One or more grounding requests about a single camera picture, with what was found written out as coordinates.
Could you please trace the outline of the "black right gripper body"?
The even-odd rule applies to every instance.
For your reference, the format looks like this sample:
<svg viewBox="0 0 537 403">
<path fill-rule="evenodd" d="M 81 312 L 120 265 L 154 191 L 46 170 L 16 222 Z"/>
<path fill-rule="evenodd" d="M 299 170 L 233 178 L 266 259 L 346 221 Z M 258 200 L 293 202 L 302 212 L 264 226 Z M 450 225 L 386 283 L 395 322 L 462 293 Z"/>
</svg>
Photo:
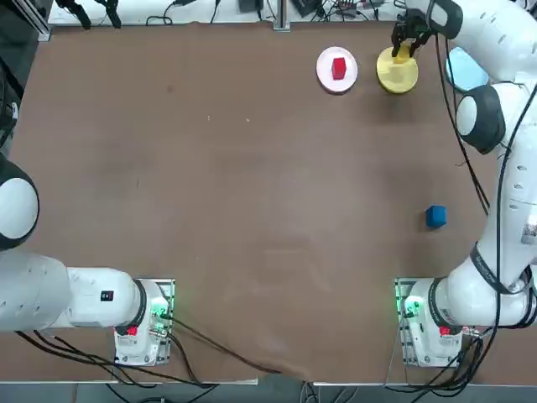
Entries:
<svg viewBox="0 0 537 403">
<path fill-rule="evenodd" d="M 409 10 L 397 16 L 396 26 L 402 36 L 421 36 L 430 32 L 426 21 L 418 13 Z"/>
</svg>

